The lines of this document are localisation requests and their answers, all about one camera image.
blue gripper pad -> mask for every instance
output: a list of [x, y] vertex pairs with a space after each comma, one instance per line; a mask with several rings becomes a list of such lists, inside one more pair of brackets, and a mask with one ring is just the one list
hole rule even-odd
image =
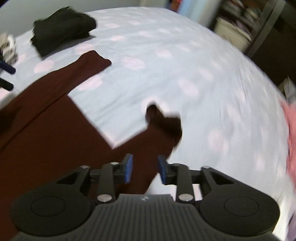
[[166, 184], [166, 166], [168, 165], [168, 163], [166, 162], [166, 158], [165, 156], [158, 156], [158, 172], [160, 174], [161, 177], [161, 181], [163, 183], [163, 185]]
[[131, 180], [131, 173], [133, 171], [133, 155], [132, 154], [126, 154], [122, 164], [125, 165], [124, 183], [129, 183], [130, 180]]

black folded clothing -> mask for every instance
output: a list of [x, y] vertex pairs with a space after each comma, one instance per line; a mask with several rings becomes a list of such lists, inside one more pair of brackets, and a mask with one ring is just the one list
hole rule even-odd
[[44, 57], [63, 43], [89, 37], [89, 31], [95, 28], [96, 21], [90, 16], [70, 7], [61, 8], [50, 17], [34, 22], [31, 41]]

ribbed grip surface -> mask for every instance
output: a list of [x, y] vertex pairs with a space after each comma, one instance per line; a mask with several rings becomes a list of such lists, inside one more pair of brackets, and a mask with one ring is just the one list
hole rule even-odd
[[234, 237], [209, 226], [190, 204], [175, 203], [170, 195], [125, 195], [111, 204], [98, 205], [79, 228], [55, 237], [19, 233], [14, 241], [267, 241], [270, 233], [257, 237]]

folded clothes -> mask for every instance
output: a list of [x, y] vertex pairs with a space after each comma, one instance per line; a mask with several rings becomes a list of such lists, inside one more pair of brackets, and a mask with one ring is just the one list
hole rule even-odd
[[0, 61], [14, 64], [17, 59], [16, 43], [14, 37], [9, 34], [0, 34]]
[[44, 20], [35, 21], [31, 41], [44, 57], [63, 43], [89, 37], [89, 31], [95, 28], [93, 18], [65, 7]]

light blue bedsheet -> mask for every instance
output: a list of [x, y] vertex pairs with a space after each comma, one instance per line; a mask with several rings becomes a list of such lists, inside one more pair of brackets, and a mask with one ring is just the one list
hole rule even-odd
[[[180, 113], [183, 137], [168, 161], [191, 169], [211, 166], [271, 195], [281, 208], [275, 233], [284, 239], [293, 200], [285, 174], [288, 128], [282, 96], [268, 77], [230, 43], [169, 10], [118, 8], [89, 15], [97, 19], [93, 37], [44, 60], [30, 44], [31, 32], [19, 36], [16, 75], [1, 77], [21, 92], [96, 50], [112, 66], [69, 96], [110, 145], [145, 128], [151, 101], [164, 113]], [[158, 176], [148, 190], [174, 192]]]

